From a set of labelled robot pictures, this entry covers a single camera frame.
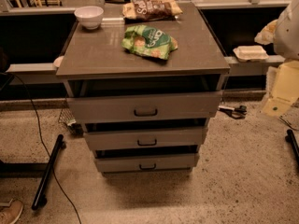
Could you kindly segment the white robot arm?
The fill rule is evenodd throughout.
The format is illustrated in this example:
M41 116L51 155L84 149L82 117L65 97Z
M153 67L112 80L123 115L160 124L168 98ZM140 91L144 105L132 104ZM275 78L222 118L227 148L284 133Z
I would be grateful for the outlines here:
M292 0L278 17L274 51L286 59L299 60L299 0Z

